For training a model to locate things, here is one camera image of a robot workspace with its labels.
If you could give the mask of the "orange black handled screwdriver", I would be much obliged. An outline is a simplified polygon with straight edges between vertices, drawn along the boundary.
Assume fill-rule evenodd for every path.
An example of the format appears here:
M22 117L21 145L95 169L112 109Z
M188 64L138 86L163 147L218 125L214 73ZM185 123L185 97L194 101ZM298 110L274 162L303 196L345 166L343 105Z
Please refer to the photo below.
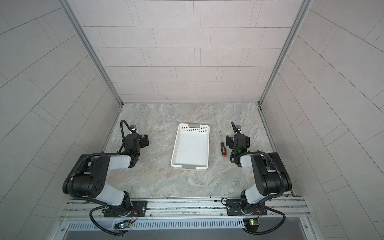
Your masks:
M225 146L225 143L224 143L224 138L223 138L223 135L222 135L222 132L219 131L220 133L220 137L221 137L221 153L222 153L222 156L223 157L226 157L227 156L227 150L226 150L226 146Z

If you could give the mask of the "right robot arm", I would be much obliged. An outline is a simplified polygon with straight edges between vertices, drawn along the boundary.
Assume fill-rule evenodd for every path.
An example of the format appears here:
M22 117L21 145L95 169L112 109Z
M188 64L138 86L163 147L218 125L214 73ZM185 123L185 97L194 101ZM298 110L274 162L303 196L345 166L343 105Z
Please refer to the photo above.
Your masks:
M237 132L232 137L226 136L226 146L232 150L230 161L233 164L253 170L255 183L240 196L243 214L258 213L266 201L292 190L292 181L278 153L248 151L250 137Z

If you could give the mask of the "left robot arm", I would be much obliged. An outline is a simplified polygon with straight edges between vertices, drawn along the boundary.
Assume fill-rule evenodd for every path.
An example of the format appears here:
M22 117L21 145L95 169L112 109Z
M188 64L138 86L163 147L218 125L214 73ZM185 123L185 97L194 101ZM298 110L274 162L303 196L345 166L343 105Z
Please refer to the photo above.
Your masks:
M148 202L132 202L128 192L107 183L107 175L113 170L133 168L140 150L148 145L148 135L131 133L123 138L117 153L81 155L63 183L63 192L74 199L104 206L102 213L106 218L145 216Z

